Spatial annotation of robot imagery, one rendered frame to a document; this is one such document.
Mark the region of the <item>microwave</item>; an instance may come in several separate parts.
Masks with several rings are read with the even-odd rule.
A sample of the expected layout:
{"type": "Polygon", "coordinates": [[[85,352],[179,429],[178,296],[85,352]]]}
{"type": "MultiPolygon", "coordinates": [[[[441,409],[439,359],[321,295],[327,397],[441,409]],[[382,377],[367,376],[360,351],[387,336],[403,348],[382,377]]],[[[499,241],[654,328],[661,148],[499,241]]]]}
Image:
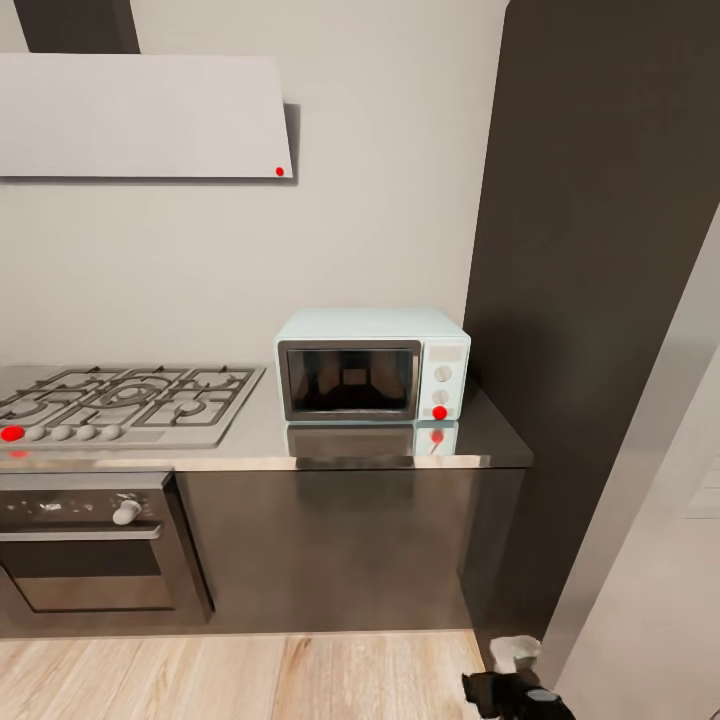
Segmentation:
{"type": "Polygon", "coordinates": [[[285,421],[460,417],[471,338],[436,307],[298,308],[273,343],[285,421]]]}

